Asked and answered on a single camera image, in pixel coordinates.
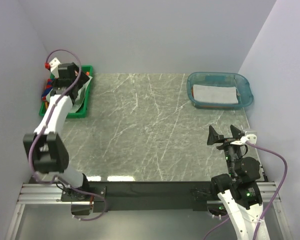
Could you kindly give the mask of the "green panda towel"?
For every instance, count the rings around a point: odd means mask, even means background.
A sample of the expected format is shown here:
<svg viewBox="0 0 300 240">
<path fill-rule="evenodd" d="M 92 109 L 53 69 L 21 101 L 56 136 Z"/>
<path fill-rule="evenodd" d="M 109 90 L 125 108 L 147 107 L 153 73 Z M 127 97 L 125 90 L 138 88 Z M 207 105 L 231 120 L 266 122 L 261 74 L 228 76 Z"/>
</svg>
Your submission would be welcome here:
<svg viewBox="0 0 300 240">
<path fill-rule="evenodd" d="M 69 110 L 67 118 L 73 119 L 73 118 L 84 118 L 87 115 L 87 102 L 89 98 L 89 91 L 90 91 L 90 85 L 91 81 L 93 79 L 92 76 L 88 76 L 89 80 L 78 90 L 78 95 L 72 105 L 72 108 Z M 67 87 L 52 87 L 52 89 L 48 92 L 46 95 L 46 102 L 42 104 L 40 115 L 44 116 L 46 112 L 49 109 L 51 98 L 53 92 L 56 94 L 59 92 L 62 94 Z"/>
</svg>

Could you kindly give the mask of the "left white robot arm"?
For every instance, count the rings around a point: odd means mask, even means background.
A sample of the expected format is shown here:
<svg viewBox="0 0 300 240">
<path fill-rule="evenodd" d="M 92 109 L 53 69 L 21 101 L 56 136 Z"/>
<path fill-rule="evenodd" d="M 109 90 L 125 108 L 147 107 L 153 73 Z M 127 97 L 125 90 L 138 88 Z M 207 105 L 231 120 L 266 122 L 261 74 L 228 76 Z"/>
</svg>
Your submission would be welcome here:
<svg viewBox="0 0 300 240">
<path fill-rule="evenodd" d="M 79 201 L 90 197 L 91 189 L 85 185 L 85 175 L 69 165 L 69 153 L 59 135 L 65 120 L 72 109 L 79 90 L 90 77 L 75 63 L 55 65 L 49 63 L 55 76 L 50 91 L 49 106 L 39 126 L 33 133 L 25 134 L 23 145 L 34 178 L 42 183 L 38 174 L 51 175 L 52 181 L 60 181 Z"/>
</svg>

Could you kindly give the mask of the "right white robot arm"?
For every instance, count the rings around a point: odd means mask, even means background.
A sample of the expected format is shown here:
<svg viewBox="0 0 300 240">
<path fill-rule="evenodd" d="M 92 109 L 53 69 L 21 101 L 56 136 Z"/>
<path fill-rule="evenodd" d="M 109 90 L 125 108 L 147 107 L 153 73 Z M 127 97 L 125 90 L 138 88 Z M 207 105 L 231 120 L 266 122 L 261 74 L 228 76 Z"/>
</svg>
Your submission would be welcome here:
<svg viewBox="0 0 300 240">
<path fill-rule="evenodd" d="M 257 134 L 234 125 L 230 131 L 232 136 L 225 137 L 209 127 L 207 145 L 217 144 L 217 149 L 224 152 L 228 170 L 211 179 L 210 194 L 223 203 L 237 239 L 268 240 L 270 235 L 262 217 L 263 199 L 257 185 L 261 164 L 241 151 L 241 147 L 257 142 Z"/>
</svg>

